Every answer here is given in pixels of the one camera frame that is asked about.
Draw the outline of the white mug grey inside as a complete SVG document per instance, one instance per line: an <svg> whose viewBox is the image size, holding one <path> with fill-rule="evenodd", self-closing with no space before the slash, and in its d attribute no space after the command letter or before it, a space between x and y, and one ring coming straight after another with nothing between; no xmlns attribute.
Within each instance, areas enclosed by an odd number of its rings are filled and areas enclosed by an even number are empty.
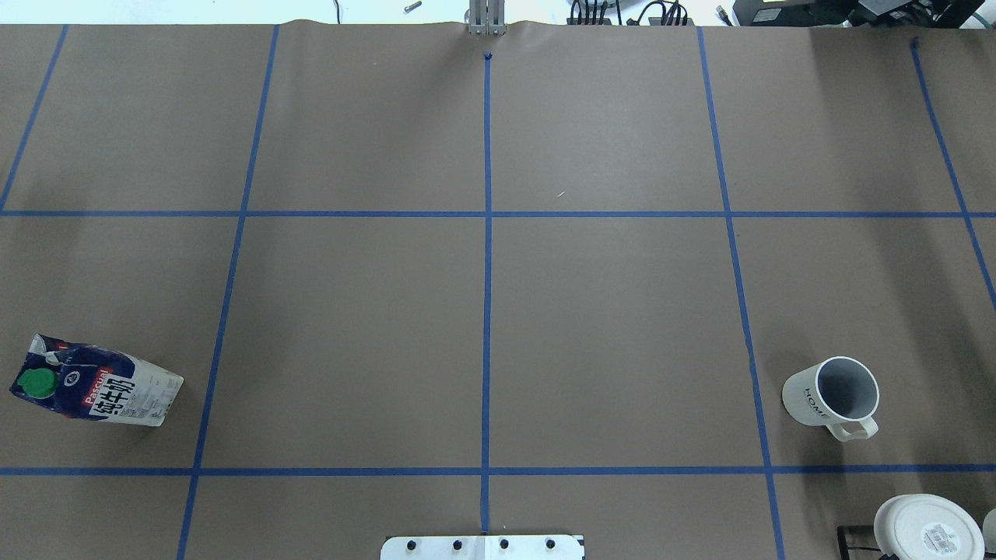
<svg viewBox="0 0 996 560"><path fill-rule="evenodd" d="M822 426L839 442L867 440L879 432L874 414L881 389L874 373L846 355L794 373L781 390L788 415L801 425Z"/></svg>

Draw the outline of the black device at edge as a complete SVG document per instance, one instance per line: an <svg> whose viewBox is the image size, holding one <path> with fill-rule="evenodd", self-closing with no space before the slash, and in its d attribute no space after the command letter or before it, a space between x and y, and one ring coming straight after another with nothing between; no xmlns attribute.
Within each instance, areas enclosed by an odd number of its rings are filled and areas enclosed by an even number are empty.
<svg viewBox="0 0 996 560"><path fill-rule="evenodd" d="M984 1L733 1L741 27L958 29Z"/></svg>

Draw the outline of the blue white milk carton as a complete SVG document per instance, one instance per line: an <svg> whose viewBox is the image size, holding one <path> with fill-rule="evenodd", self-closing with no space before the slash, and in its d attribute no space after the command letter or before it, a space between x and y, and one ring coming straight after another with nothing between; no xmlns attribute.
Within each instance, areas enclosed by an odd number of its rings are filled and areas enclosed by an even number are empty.
<svg viewBox="0 0 996 560"><path fill-rule="evenodd" d="M66 418L159 428L183 385L134 355L35 334L9 390Z"/></svg>

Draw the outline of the white mounting plate with bolts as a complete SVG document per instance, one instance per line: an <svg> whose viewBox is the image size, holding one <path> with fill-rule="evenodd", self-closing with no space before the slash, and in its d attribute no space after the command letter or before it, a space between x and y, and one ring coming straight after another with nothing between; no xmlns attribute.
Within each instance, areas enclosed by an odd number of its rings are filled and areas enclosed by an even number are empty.
<svg viewBox="0 0 996 560"><path fill-rule="evenodd" d="M584 559L580 536L512 534L396 536L381 546L381 559Z"/></svg>

